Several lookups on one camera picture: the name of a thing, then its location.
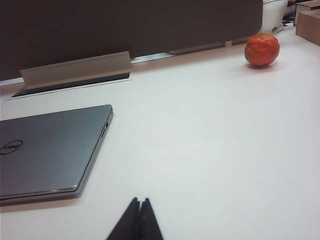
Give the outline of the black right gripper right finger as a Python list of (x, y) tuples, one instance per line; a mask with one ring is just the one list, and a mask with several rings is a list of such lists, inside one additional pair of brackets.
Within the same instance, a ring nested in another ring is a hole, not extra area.
[(140, 209), (140, 240), (164, 240), (149, 198), (146, 198)]

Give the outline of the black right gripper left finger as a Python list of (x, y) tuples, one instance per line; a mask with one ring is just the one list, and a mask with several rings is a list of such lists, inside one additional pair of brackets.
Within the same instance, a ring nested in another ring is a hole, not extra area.
[(110, 232), (107, 240), (137, 240), (139, 234), (138, 218), (140, 202), (135, 197), (132, 199), (121, 218)]

